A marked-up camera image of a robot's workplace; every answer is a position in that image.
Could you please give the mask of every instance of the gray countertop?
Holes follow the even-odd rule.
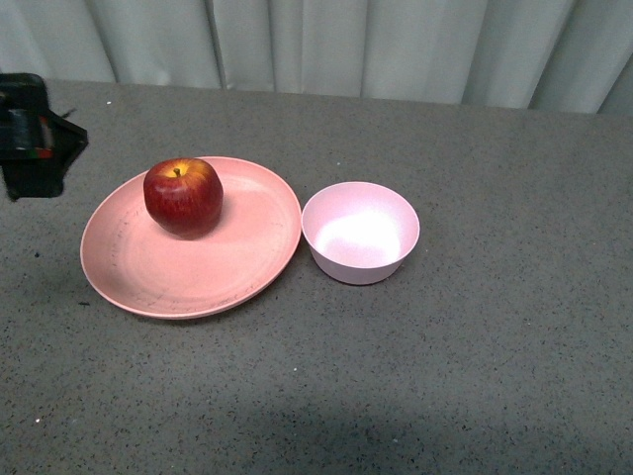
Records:
[[[48,83],[90,145],[52,200],[0,199],[0,472],[631,473],[633,120]],[[355,287],[302,239],[214,317],[101,298],[83,229],[178,155],[235,156],[302,206],[373,181],[420,241]]]

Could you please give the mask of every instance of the red apple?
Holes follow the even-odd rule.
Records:
[[[165,230],[199,238],[220,219],[222,182],[201,158],[171,158],[152,166],[142,182],[145,207]]]

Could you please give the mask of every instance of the black device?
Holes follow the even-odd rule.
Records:
[[[0,165],[11,200],[53,198],[88,133],[52,112],[41,77],[0,74]]]

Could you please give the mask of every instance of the bowl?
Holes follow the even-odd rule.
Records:
[[[411,204],[375,183],[351,181],[316,193],[302,212],[313,258],[330,277],[367,285],[392,275],[419,238]]]

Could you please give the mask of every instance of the plate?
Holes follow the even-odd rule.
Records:
[[[205,237],[164,231],[145,208],[141,173],[94,212],[81,240],[81,265],[112,304],[158,319],[216,314],[254,297],[286,267],[301,237],[292,188],[256,163],[222,156],[210,163],[225,190],[222,217]]]

